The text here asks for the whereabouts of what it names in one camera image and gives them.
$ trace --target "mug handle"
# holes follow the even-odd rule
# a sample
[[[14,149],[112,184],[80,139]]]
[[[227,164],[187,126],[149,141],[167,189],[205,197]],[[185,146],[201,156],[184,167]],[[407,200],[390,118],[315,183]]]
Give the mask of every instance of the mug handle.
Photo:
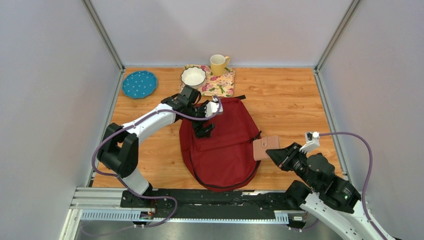
[[[224,66],[226,67],[228,65],[228,63],[230,62],[230,57],[226,56],[225,57],[225,62],[224,62]]]

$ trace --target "wooden table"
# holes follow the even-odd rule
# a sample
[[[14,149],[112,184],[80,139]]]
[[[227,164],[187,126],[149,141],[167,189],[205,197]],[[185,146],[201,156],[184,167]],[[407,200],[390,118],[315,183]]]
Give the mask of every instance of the wooden table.
[[[127,68],[125,77],[135,71],[154,73],[158,86],[144,99],[131,99],[120,91],[112,122],[131,122],[154,109],[162,99],[178,92],[182,68]],[[262,136],[278,135],[282,148],[297,142],[305,144],[305,132],[328,133],[329,127],[318,88],[310,68],[236,68],[234,96],[246,95],[244,105]],[[181,121],[166,126],[145,140],[139,148],[138,169],[154,188],[202,189],[183,163],[179,129]],[[342,176],[331,137],[320,139],[322,152]],[[99,169],[108,169],[99,164]],[[274,163],[262,161],[254,179],[243,189],[286,190],[293,172],[278,169]],[[113,177],[96,175],[93,187],[122,187]]]

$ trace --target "metal floor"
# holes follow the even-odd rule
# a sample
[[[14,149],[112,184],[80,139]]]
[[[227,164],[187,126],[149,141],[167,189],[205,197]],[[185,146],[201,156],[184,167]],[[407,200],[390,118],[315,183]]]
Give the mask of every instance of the metal floor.
[[[310,216],[307,226],[315,218]],[[90,234],[104,234],[130,226],[128,221],[81,221]],[[76,240],[341,240],[322,222],[305,232],[288,230],[285,225],[241,223],[168,222],[153,228],[134,228],[113,235],[90,237],[78,231]]]

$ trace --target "white bowl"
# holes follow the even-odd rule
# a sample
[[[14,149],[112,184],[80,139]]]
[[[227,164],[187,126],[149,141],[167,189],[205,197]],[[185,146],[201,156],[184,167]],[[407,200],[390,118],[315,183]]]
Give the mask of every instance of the white bowl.
[[[181,81],[194,89],[200,88],[206,80],[206,72],[197,66],[192,66],[184,71],[181,74]]]

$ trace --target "red backpack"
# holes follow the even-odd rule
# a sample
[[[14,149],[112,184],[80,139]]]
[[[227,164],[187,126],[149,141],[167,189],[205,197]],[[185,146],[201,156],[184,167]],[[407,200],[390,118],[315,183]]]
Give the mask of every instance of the red backpack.
[[[253,156],[253,140],[259,139],[261,132],[240,98],[221,99],[223,113],[207,122],[215,125],[210,137],[196,138],[192,122],[187,119],[182,120],[179,129],[185,165],[211,191],[246,186],[261,163]]]

